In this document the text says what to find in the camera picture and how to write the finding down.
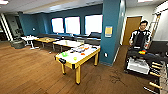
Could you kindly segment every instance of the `sign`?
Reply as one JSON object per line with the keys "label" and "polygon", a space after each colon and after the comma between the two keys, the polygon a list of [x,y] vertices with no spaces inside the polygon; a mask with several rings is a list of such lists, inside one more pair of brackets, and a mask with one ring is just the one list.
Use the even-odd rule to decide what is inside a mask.
{"label": "sign", "polygon": [[112,26],[106,26],[105,37],[111,37],[112,31],[113,31],[113,27]]}

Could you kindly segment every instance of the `trash can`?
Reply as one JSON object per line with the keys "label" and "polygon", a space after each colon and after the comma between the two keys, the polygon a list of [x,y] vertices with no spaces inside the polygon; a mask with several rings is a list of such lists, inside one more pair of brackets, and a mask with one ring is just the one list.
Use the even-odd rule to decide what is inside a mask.
{"label": "trash can", "polygon": [[13,46],[15,49],[22,49],[25,47],[25,44],[22,40],[15,40],[12,41],[11,46]]}

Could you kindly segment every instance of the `ceiling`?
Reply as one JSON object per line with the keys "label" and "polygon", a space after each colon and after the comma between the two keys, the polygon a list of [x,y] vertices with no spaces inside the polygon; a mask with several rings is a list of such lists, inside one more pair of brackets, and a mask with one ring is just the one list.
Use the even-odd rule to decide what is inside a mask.
{"label": "ceiling", "polygon": [[[7,5],[0,5],[0,13],[25,14],[50,13],[78,7],[102,4],[103,0],[8,0]],[[153,2],[137,3],[138,0],[126,0],[126,7],[159,5],[166,0],[153,0]]]}

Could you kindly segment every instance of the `blue wall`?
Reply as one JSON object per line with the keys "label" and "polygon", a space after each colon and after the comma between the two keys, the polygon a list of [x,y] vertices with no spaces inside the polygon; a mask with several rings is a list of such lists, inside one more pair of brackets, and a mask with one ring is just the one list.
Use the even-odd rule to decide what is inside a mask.
{"label": "blue wall", "polygon": [[[121,7],[121,1],[124,0],[103,0],[103,31],[101,34],[101,51],[100,62],[107,65],[112,65],[117,49],[119,47],[120,35],[122,32],[122,24],[125,14],[125,5]],[[112,26],[112,37],[105,37],[106,26]]]}
{"label": "blue wall", "polygon": [[[66,17],[79,16],[81,26],[80,32],[81,34],[85,34],[85,16],[98,14],[103,14],[100,62],[112,65],[117,49],[120,46],[122,24],[125,15],[125,0],[103,0],[103,4],[53,13],[39,13],[34,15],[19,13],[19,18],[25,35],[38,35],[39,33],[53,34],[51,24],[52,18],[61,17],[65,20]],[[112,37],[110,38],[105,37],[106,26],[113,27]]]}
{"label": "blue wall", "polygon": [[80,17],[80,33],[85,34],[85,16],[86,15],[98,15],[102,14],[102,8],[103,5],[94,5],[94,6],[88,6],[88,7],[82,7],[82,8],[76,8],[76,9],[70,9],[60,12],[53,12],[48,14],[49,21],[52,20],[52,18],[63,18],[65,20],[66,17]]}
{"label": "blue wall", "polygon": [[34,35],[37,36],[39,34],[39,26],[37,23],[37,17],[36,15],[31,14],[23,14],[22,12],[19,12],[19,19],[22,25],[22,29],[24,31],[24,35]]}
{"label": "blue wall", "polygon": [[39,13],[36,14],[37,22],[39,26],[39,33],[43,34],[51,34],[51,29],[49,27],[50,21],[48,20],[48,14],[46,13]]}
{"label": "blue wall", "polygon": [[69,9],[59,12],[53,13],[38,13],[38,14],[23,14],[19,13],[19,18],[21,21],[21,25],[25,35],[38,35],[39,33],[43,34],[53,34],[52,30],[52,18],[63,18],[65,20],[66,17],[80,17],[80,33],[85,34],[85,16],[86,15],[99,15],[102,14],[103,5],[93,5],[87,7],[81,7],[76,9]]}

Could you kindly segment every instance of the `man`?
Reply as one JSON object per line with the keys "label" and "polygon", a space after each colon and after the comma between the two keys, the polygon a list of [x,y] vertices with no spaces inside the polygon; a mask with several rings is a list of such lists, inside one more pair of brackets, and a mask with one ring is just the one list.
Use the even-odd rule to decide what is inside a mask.
{"label": "man", "polygon": [[147,21],[142,21],[140,23],[139,29],[132,32],[130,37],[130,45],[134,47],[147,48],[150,42],[151,33],[149,30],[146,30],[146,26],[148,25]]}

